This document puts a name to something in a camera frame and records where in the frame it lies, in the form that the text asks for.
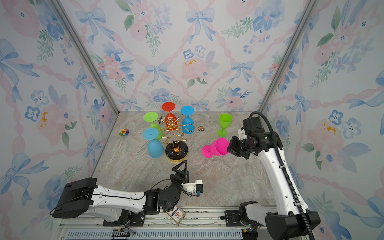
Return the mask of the gold wire glass rack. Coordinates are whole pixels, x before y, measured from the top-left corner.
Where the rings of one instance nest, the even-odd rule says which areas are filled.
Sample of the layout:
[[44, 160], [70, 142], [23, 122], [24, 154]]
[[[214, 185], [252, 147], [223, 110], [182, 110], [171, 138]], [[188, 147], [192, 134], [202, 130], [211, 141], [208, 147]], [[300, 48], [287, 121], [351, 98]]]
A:
[[165, 155], [167, 159], [173, 163], [181, 163], [189, 153], [186, 134], [182, 132], [182, 125], [179, 124], [176, 130], [168, 130], [164, 123], [165, 117], [159, 119], [163, 130], [162, 144], [165, 147]]

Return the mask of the magenta wine glass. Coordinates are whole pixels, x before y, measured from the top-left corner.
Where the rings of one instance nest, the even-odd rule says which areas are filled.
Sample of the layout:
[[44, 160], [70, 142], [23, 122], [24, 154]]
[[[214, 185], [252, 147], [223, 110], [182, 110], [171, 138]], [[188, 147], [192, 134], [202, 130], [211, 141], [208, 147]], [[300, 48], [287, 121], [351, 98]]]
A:
[[228, 152], [229, 141], [225, 138], [215, 140], [211, 145], [206, 145], [202, 149], [202, 154], [205, 158], [213, 156], [225, 156]]

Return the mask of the light blue front wine glass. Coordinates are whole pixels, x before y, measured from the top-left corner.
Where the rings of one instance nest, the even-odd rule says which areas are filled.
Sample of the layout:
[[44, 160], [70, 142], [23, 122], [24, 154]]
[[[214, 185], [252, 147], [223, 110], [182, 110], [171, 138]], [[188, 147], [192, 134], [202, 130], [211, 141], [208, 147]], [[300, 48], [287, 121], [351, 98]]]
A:
[[155, 128], [148, 128], [143, 132], [143, 138], [148, 143], [148, 152], [151, 158], [160, 158], [164, 153], [163, 144], [157, 140], [159, 131]]

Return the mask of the lime green wine glass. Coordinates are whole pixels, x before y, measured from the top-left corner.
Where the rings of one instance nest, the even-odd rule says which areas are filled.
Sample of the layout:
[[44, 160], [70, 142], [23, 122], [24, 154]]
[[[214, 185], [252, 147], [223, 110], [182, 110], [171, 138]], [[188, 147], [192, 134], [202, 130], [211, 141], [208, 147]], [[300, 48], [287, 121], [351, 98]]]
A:
[[159, 120], [158, 113], [148, 112], [144, 115], [143, 119], [145, 122], [150, 123], [150, 128], [155, 128], [158, 130], [159, 134], [156, 137], [156, 140], [161, 140], [164, 134], [161, 126], [157, 124], [157, 121]]
[[223, 113], [220, 115], [220, 118], [219, 118], [219, 125], [220, 125], [220, 129], [217, 130], [217, 135], [220, 137], [220, 138], [224, 138], [227, 136], [227, 128], [230, 126], [231, 122], [232, 122], [232, 116], [230, 114], [227, 114], [227, 113]]

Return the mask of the lime green back wine glass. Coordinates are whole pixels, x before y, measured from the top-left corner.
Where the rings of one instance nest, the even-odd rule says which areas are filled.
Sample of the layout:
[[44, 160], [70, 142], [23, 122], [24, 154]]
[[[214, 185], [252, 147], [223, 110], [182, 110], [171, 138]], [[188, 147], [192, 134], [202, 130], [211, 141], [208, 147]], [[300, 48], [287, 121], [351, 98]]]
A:
[[155, 128], [158, 130], [159, 134], [156, 137], [156, 140], [161, 140], [164, 134], [161, 126], [157, 124], [157, 121], [159, 120], [158, 113], [148, 112], [144, 115], [143, 119], [145, 122], [150, 123], [150, 128]]

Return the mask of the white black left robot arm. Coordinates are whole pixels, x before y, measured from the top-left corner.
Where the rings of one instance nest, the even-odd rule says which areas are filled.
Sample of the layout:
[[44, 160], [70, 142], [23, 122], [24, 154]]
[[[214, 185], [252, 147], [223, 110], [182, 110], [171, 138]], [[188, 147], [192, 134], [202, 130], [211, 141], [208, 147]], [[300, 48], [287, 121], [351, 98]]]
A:
[[178, 204], [188, 182], [188, 162], [174, 166], [164, 189], [153, 186], [145, 192], [123, 192], [97, 185], [86, 178], [65, 185], [59, 202], [50, 212], [53, 218], [72, 219], [81, 215], [103, 218], [108, 224], [127, 223], [132, 214], [156, 215], [170, 212]]

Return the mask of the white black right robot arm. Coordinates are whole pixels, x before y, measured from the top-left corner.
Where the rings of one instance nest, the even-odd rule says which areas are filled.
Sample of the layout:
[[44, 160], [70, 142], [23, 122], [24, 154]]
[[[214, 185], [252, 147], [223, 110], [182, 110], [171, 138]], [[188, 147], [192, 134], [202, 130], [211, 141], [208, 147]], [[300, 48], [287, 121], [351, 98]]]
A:
[[317, 212], [311, 211], [299, 194], [289, 172], [283, 144], [271, 123], [261, 112], [254, 111], [243, 120], [243, 127], [233, 136], [228, 152], [238, 158], [257, 156], [272, 185], [276, 207], [265, 207], [257, 202], [245, 202], [239, 207], [240, 223], [247, 232], [256, 234], [266, 227], [274, 240], [296, 237], [315, 239], [313, 230], [320, 224]]

